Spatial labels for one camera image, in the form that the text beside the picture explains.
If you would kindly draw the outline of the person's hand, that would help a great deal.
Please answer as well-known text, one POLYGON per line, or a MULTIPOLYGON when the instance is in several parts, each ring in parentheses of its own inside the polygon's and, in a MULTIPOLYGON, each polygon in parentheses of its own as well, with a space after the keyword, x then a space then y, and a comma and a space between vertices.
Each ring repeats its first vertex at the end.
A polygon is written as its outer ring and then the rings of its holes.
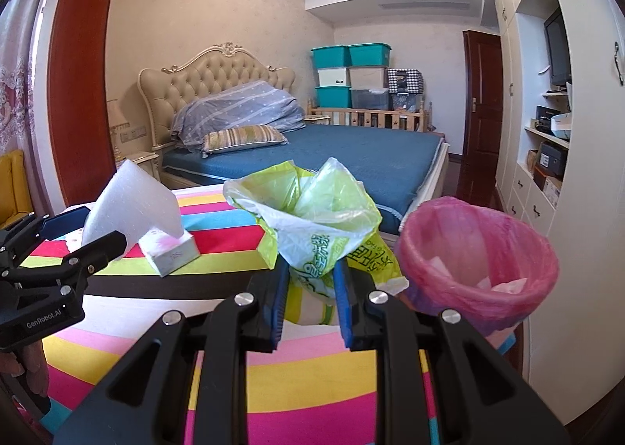
POLYGON ((0 371, 13 377, 25 375, 34 394, 48 395, 49 369, 41 341, 24 347, 20 357, 14 353, 0 353, 0 371))

